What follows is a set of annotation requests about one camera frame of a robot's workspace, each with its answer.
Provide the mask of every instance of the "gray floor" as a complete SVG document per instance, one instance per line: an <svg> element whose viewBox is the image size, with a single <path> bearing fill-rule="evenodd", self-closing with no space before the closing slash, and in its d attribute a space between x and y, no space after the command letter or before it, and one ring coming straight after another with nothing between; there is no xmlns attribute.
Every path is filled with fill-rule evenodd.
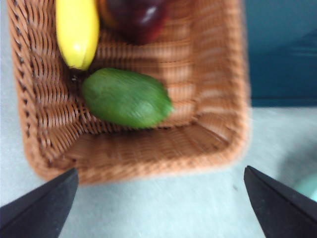
<svg viewBox="0 0 317 238"><path fill-rule="evenodd" d="M5 1L1 1L0 203L43 183L21 142ZM216 172L79 188L61 238L262 238L243 184L246 165L293 186L317 171L317 108L254 109L245 158Z"/></svg>

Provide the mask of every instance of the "blue-green surface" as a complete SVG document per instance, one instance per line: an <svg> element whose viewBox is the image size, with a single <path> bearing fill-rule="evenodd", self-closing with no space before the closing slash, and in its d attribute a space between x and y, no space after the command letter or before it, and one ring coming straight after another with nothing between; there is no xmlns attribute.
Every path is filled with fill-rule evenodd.
<svg viewBox="0 0 317 238"><path fill-rule="evenodd" d="M317 2L245 2L253 106L317 105Z"/></svg>

